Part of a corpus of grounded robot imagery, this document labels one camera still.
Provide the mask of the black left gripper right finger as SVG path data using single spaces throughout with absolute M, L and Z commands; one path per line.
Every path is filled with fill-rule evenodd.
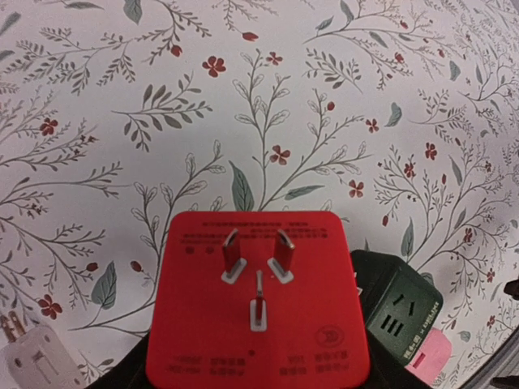
M 366 324 L 365 328 L 371 365 L 363 388 L 431 388 L 405 368 L 406 359 L 402 357 L 405 343 L 398 336 L 377 326 Z

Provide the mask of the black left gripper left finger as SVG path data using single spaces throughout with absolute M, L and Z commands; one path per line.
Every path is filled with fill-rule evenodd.
M 149 333 L 107 374 L 86 389 L 153 389 L 145 367 Z

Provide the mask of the pink plug adapter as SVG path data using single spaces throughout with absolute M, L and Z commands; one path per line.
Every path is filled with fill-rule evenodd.
M 411 374 L 431 386 L 452 355 L 452 344 L 446 335 L 432 328 L 427 338 L 405 367 Z

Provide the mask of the dark green cube socket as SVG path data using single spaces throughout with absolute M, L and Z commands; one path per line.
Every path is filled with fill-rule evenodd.
M 350 257 L 367 331 L 408 365 L 443 307 L 441 293 L 398 256 L 353 250 Z

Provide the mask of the white plug adapter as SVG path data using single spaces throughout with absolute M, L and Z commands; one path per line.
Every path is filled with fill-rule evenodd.
M 13 310 L 1 315 L 1 381 L 9 388 L 85 388 L 79 367 L 54 330 L 27 330 Z

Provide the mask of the red cube socket adapter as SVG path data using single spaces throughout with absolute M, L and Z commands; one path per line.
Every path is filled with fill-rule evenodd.
M 370 368 L 338 216 L 173 218 L 145 368 L 154 387 L 357 388 Z

